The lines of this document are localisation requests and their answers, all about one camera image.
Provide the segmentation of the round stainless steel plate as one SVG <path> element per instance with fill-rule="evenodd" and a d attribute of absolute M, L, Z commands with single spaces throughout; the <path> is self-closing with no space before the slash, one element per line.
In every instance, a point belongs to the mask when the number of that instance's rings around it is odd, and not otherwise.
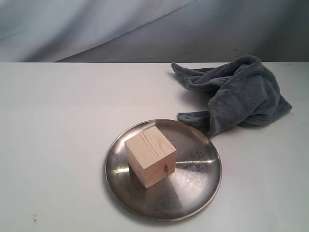
<path fill-rule="evenodd" d="M 125 141 L 153 126 L 176 148 L 176 170 L 144 188 L 128 165 Z M 155 221 L 177 221 L 198 213 L 213 200 L 221 179 L 221 160 L 210 139 L 170 119 L 141 122 L 124 131 L 111 145 L 103 166 L 103 182 L 112 200 L 135 215 Z"/>

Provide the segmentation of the grey terry towel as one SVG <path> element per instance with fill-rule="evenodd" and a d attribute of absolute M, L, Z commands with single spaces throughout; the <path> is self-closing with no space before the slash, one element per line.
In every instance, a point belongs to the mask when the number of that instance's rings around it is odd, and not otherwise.
<path fill-rule="evenodd" d="M 187 90 L 207 94 L 206 111 L 178 113 L 177 119 L 211 137 L 233 126 L 269 125 L 292 109 L 275 75 L 255 56 L 242 56 L 216 68 L 188 69 L 171 64 Z"/>

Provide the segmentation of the grey fabric backdrop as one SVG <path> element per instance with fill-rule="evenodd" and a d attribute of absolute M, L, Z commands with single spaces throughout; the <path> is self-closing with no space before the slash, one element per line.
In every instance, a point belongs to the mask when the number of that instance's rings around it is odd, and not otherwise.
<path fill-rule="evenodd" d="M 308 61 L 306 0 L 3 0 L 2 62 Z"/>

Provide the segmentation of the wooden cube block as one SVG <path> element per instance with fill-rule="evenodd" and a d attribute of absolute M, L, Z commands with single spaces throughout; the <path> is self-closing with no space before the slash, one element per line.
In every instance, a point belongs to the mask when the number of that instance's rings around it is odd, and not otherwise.
<path fill-rule="evenodd" d="M 176 170 L 177 150 L 156 126 L 126 140 L 125 149 L 129 166 L 146 189 Z"/>

